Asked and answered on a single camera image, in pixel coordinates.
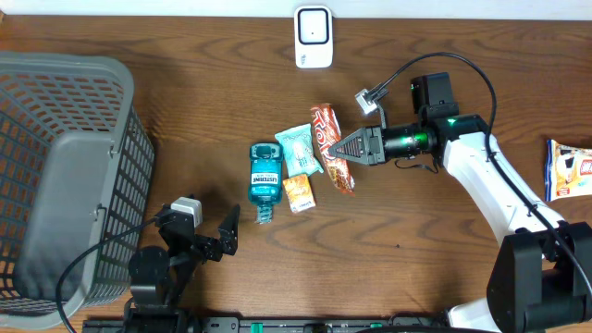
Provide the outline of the pale teal snack packet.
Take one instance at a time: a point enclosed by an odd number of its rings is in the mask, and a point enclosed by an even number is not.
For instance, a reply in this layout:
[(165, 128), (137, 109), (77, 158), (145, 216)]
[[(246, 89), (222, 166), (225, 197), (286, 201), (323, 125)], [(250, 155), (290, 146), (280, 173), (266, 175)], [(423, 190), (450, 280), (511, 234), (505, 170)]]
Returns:
[(324, 169), (315, 158), (310, 124), (283, 130), (275, 135), (275, 139), (283, 148), (284, 159), (290, 178), (315, 172), (323, 173)]

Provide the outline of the teal mouthwash bottle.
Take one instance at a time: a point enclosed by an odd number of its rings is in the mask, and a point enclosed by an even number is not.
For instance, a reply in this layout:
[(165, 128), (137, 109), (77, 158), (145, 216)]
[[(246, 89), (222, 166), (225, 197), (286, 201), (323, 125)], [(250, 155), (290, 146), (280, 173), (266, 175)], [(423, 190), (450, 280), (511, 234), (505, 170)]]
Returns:
[(273, 218), (273, 207), (282, 199), (283, 148), (278, 143), (260, 142), (251, 146), (249, 154), (248, 198), (257, 208), (255, 222), (268, 224)]

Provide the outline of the small orange snack packet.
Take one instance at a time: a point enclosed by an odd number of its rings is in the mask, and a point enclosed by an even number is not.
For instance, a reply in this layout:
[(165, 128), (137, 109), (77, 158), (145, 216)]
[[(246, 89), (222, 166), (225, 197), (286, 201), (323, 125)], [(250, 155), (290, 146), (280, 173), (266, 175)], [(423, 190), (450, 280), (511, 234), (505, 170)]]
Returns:
[(316, 206), (312, 187), (306, 174), (284, 179), (282, 184), (292, 213), (297, 214)]

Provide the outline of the yellow snack bag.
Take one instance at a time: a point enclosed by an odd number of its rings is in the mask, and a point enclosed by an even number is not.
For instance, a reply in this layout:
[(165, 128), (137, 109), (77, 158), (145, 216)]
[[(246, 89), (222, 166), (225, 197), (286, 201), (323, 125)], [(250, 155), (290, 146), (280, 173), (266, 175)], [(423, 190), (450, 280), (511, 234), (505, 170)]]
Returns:
[(591, 150), (547, 141), (545, 200), (591, 194)]

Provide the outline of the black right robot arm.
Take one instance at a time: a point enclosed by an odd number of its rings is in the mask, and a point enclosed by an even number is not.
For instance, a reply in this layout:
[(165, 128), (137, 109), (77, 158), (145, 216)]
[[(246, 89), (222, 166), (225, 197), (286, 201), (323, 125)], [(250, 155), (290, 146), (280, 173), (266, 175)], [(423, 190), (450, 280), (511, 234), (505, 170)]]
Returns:
[(431, 154), (457, 179), (490, 225), (500, 249), (484, 299), (447, 312), (450, 327), (538, 332), (591, 318), (591, 295), (570, 259), (591, 266), (591, 228), (545, 205), (500, 152), (479, 115), (462, 115), (448, 73), (412, 79), (417, 122), (356, 130), (329, 153), (374, 166)]

